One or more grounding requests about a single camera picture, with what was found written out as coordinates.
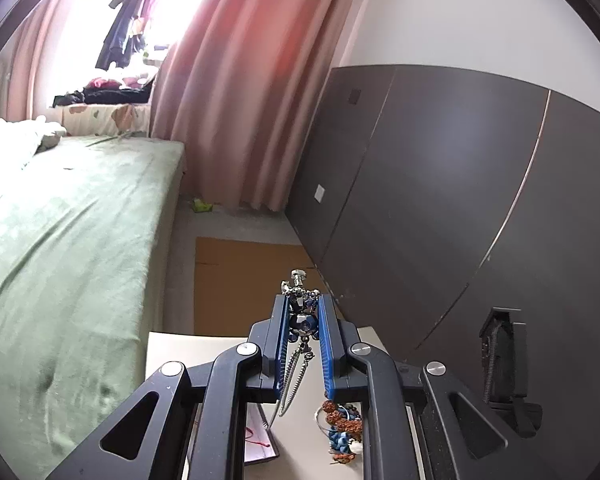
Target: gray wall panel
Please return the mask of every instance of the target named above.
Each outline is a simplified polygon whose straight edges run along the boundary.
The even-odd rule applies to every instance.
[[[523,309],[534,447],[567,480],[600,460],[600,113],[553,94],[538,154],[490,261],[412,359],[482,389],[478,330],[492,306]]]
[[[546,90],[398,67],[320,269],[347,319],[407,357],[474,273],[525,173]]]
[[[353,184],[394,71],[393,66],[331,71],[286,209],[316,263]],[[314,200],[318,184],[326,190],[322,203]]]

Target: white bead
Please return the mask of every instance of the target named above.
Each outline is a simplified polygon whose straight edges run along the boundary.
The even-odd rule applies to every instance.
[[[352,453],[359,455],[362,453],[362,442],[358,442],[354,440],[351,444],[349,444],[349,449]]]

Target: round metal pin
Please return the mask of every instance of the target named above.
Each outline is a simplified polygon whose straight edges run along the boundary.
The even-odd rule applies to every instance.
[[[182,363],[177,361],[169,361],[168,363],[162,365],[160,371],[163,375],[173,377],[182,371]]]
[[[258,346],[255,343],[241,343],[236,350],[240,355],[253,355],[258,351]]]
[[[371,354],[371,346],[366,343],[355,343],[351,345],[351,351],[355,355],[369,355]]]
[[[444,375],[446,372],[446,367],[438,361],[432,361],[427,365],[427,372],[436,376]]]

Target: red string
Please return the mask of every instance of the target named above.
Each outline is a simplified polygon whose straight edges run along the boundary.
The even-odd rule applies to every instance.
[[[254,442],[253,440],[249,440],[252,436],[253,436],[253,430],[251,428],[245,428],[249,433],[251,433],[250,435],[245,435],[244,437],[244,441],[248,442],[249,444],[258,444],[259,446],[263,446],[263,447],[271,447],[271,444],[265,444],[264,442]]]

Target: electrical outlet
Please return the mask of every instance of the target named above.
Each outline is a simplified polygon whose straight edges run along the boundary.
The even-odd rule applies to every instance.
[[[316,199],[316,201],[318,201],[319,203],[322,203],[322,197],[324,196],[324,188],[318,184],[318,187],[315,188],[315,194],[314,194],[314,198]]]

